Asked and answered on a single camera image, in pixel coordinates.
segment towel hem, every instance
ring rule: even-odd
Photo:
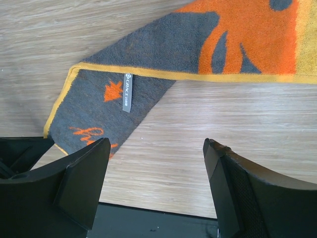
[[[61,148],[60,146],[58,146],[56,143],[54,144],[54,146],[56,146],[61,152],[63,152],[65,155],[68,155],[68,153],[63,149]]]
[[[79,70],[92,70],[100,72],[114,72],[114,73],[131,73],[143,77],[155,77],[162,79],[172,79],[172,80],[196,80],[196,81],[210,81],[210,82],[223,82],[223,83],[268,83],[268,82],[278,82],[278,83],[308,83],[317,84],[317,75],[274,75],[274,74],[195,74],[186,72],[173,72],[164,71],[156,69],[148,69],[141,67],[131,67],[131,66],[119,66],[119,65],[103,65],[80,62],[73,65],[67,75],[63,89],[55,101],[50,116],[44,126],[44,138],[47,138],[50,126],[55,117],[59,105],[63,102],[65,96],[67,95],[72,82],[78,75]],[[66,153],[62,148],[57,146],[62,152]]]

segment orange leaf design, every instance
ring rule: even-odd
[[[104,95],[104,102],[109,102],[112,100],[116,100],[118,98],[122,98],[122,82],[118,82],[115,84],[114,82],[110,81],[110,85],[106,85],[105,95]]]
[[[242,46],[261,73],[293,74],[298,4],[298,0],[292,0],[285,9],[274,10],[269,0],[197,0],[176,12],[216,12],[219,15],[218,25],[201,49],[200,74],[212,73],[212,54],[225,32],[227,53],[223,73],[240,72]]]

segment yellow stripe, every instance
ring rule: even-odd
[[[310,11],[312,8],[312,0],[298,0],[298,9],[296,17],[296,59],[298,59],[302,48],[305,35],[306,25],[310,17]]]
[[[75,80],[79,70],[93,70],[100,72],[114,73],[131,73],[143,77],[155,77],[163,79],[175,80],[196,80],[196,81],[211,81],[211,82],[249,82],[249,83],[264,83],[264,82],[290,82],[290,83],[310,83],[317,84],[317,76],[314,75],[265,75],[265,74],[194,74],[184,72],[163,71],[156,69],[118,66],[118,65],[102,65],[93,63],[78,63],[70,68],[63,89],[53,105],[51,114],[44,126],[44,137],[46,138],[54,119],[59,105],[64,100],[69,91],[72,82]]]
[[[65,150],[63,150],[61,147],[59,147],[57,144],[54,144],[54,146],[56,146],[58,149],[60,149],[61,152],[63,152],[65,155],[68,155],[68,153]]]
[[[299,74],[317,75],[317,0],[313,0],[310,10],[305,12],[308,21],[305,26],[305,34],[300,42],[299,54],[296,57],[296,72]]]

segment fabric label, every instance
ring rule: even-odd
[[[131,111],[131,100],[132,100],[132,79],[133,75],[126,73],[124,75],[124,84],[123,84],[123,106],[122,109],[129,113]]]

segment black plastic part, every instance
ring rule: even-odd
[[[50,164],[0,179],[1,237],[86,238],[109,153],[110,142],[102,138]]]
[[[61,181],[54,204],[86,230],[91,230],[108,165],[109,145],[93,150],[69,165]]]
[[[100,203],[87,237],[217,238],[217,228],[217,220],[211,218]]]
[[[222,237],[230,238],[240,234],[244,229],[241,214],[228,171],[221,159],[218,160],[209,182]]]
[[[0,137],[0,179],[29,171],[53,145],[42,137]]]
[[[204,156],[217,215],[230,211],[219,199],[236,200],[244,227],[236,235],[228,234],[235,222],[218,218],[222,238],[317,237],[317,184],[276,173],[214,140],[206,139]],[[211,160],[221,161],[220,172],[211,167]],[[222,182],[221,189],[212,181],[223,181],[223,174],[227,183]]]

